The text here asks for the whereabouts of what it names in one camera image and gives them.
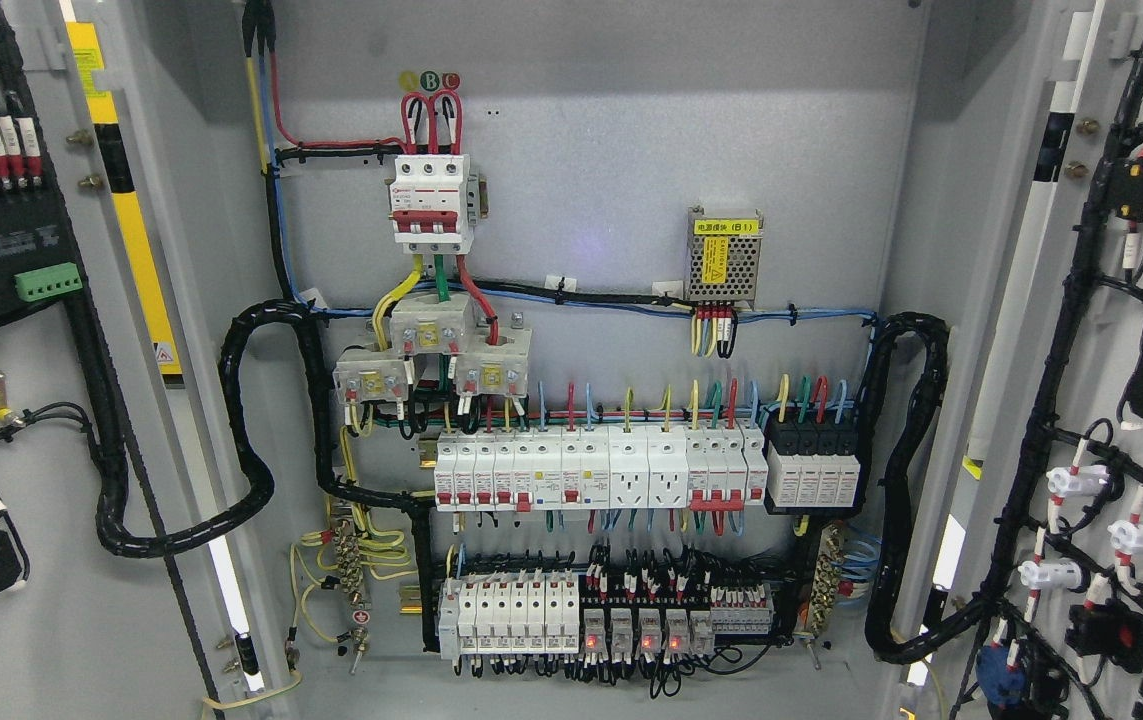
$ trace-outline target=green wire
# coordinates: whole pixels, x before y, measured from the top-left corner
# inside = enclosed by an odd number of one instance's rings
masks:
[[[798,393],[798,421],[807,419],[807,407],[810,405],[810,375],[804,375],[804,383]]]
[[[451,299],[451,293],[447,291],[447,270],[443,267],[442,255],[433,256],[433,279],[438,282],[438,302]]]
[[[718,415],[721,415],[719,410],[722,409],[722,383],[713,383],[713,386],[709,389],[709,407],[713,409],[713,421],[709,423],[709,426],[716,429]]]

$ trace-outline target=metal bolt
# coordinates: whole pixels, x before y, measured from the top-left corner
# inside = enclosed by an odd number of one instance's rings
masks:
[[[815,670],[823,670],[824,667],[820,664],[820,656],[815,653],[815,641],[813,639],[804,639],[804,647],[807,648],[807,653],[812,656],[812,666]]]
[[[91,131],[88,131],[88,129],[77,129],[72,135],[64,136],[64,142],[67,142],[69,145],[86,145],[90,147],[95,145],[95,135],[91,135]]]
[[[1086,165],[1079,163],[1079,161],[1077,161],[1077,160],[1070,161],[1070,163],[1065,163],[1064,165],[1064,174],[1065,174],[1065,176],[1068,176],[1070,178],[1073,178],[1073,179],[1081,179],[1084,177],[1087,177],[1087,173],[1090,173],[1090,171],[1092,170],[1089,170],[1086,167]]]

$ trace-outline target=blue wire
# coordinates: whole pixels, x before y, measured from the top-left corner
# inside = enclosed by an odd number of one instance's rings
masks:
[[[749,382],[749,395],[753,398],[753,405],[750,406],[749,421],[753,423],[753,427],[758,427],[758,381]]]
[[[291,251],[289,251],[287,243],[287,209],[282,200],[282,179],[279,178],[278,174],[279,165],[273,151],[273,141],[269,139],[271,136],[267,133],[274,126],[269,113],[269,75],[263,54],[259,56],[259,121],[264,123],[266,129],[265,152],[269,155],[270,171],[273,173],[274,210],[278,213],[278,233],[282,238],[282,266],[287,274],[287,288],[291,290],[291,296],[295,297],[296,302],[303,304],[305,301],[299,296],[299,291],[296,291],[296,278],[291,273]]]
[[[837,398],[837,416],[833,421],[837,421],[837,424],[841,425],[842,413],[846,411],[846,378],[837,382],[837,389],[839,389],[840,395]]]
[[[539,430],[547,430],[544,425],[544,416],[549,415],[549,410],[544,407],[544,381],[535,383],[535,387],[539,392]]]

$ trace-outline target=red wire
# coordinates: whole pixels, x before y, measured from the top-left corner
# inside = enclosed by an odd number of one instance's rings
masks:
[[[419,105],[424,109],[425,113],[429,113],[429,152],[437,152],[438,149],[434,147],[433,143],[437,142],[438,136],[438,114],[434,113],[433,105],[430,104],[431,99],[419,94],[419,91],[408,91],[402,96],[402,135],[406,136],[407,152],[415,155],[419,152],[419,143],[415,141],[415,128],[411,127],[411,103],[419,101]]]
[[[740,381],[732,378],[732,392],[727,393],[727,429],[735,429],[735,395],[740,391]]]
[[[474,278],[470,277],[469,267],[465,265],[465,256],[456,255],[456,269],[459,270],[459,283],[465,286],[469,295],[474,297],[474,302],[478,302],[478,306],[483,310],[483,317],[487,318],[487,323],[490,326],[487,345],[498,345],[499,320],[495,315],[495,310],[490,306],[490,302],[487,301],[487,296],[483,295],[483,291],[478,290],[478,283],[474,282]]]
[[[315,149],[343,149],[343,147],[366,147],[370,145],[397,145],[401,147],[403,152],[407,151],[406,143],[399,141],[397,137],[386,137],[384,139],[320,139],[320,141],[299,141],[295,136],[291,136],[287,131],[287,127],[282,122],[282,102],[279,99],[278,91],[278,54],[271,53],[269,55],[269,91],[273,96],[273,122],[278,127],[278,135],[283,137],[283,141],[291,143],[297,147],[315,147]]]
[[[828,375],[821,375],[815,381],[815,393],[812,401],[815,402],[815,424],[818,425],[824,421],[824,406],[828,405]]]
[[[429,99],[429,107],[431,111],[434,111],[434,117],[437,117],[435,110],[438,109],[439,97],[449,97],[449,99],[451,99],[451,110],[455,110],[456,113],[456,138],[451,141],[451,154],[459,155],[459,142],[461,138],[463,138],[463,135],[465,135],[465,110],[463,110],[463,105],[459,104],[459,95],[457,95],[455,90],[451,90],[451,88],[443,87],[442,90],[434,91],[433,97],[430,97]],[[447,114],[442,113],[442,118],[447,118]],[[429,136],[429,149],[430,151],[437,152],[439,147],[438,136],[435,133],[437,127],[429,126],[429,131],[434,134]]]
[[[575,383],[567,383],[567,429],[575,429]]]

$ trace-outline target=miniature circuit breaker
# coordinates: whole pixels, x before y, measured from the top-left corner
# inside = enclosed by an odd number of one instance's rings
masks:
[[[692,208],[687,240],[686,299],[753,302],[762,214],[758,210]]]
[[[389,337],[403,357],[423,354],[459,355],[474,338],[472,297],[457,291],[438,299],[437,291],[416,291],[393,306]]]
[[[389,184],[393,238],[408,255],[465,255],[470,224],[469,155],[398,155]]]

